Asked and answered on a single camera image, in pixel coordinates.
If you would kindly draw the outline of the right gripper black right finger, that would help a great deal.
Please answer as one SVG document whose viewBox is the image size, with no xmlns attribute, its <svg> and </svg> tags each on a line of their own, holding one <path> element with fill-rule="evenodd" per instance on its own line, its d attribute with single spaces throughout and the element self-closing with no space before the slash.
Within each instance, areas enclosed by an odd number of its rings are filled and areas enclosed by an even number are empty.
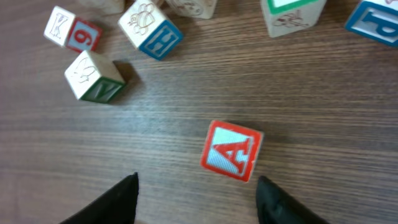
<svg viewBox="0 0 398 224">
<path fill-rule="evenodd" d="M 259 224 L 328 224 L 266 176 L 256 188 Z"/>
</svg>

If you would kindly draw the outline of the red A wooden block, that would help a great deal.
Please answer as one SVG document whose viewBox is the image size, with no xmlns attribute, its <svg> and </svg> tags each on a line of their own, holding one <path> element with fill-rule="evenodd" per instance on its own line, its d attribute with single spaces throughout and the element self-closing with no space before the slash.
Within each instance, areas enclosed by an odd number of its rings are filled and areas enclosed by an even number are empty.
<svg viewBox="0 0 398 224">
<path fill-rule="evenodd" d="M 200 165 L 217 174 L 248 182 L 264 133 L 225 121 L 210 123 Z"/>
</svg>

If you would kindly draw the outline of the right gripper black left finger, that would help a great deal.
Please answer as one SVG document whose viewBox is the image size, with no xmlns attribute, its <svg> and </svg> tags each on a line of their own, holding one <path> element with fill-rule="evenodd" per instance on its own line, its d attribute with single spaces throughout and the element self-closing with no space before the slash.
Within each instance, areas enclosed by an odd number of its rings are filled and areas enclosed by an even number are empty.
<svg viewBox="0 0 398 224">
<path fill-rule="evenodd" d="M 134 223 L 138 195 L 139 176 L 135 172 L 60 224 Z"/>
</svg>

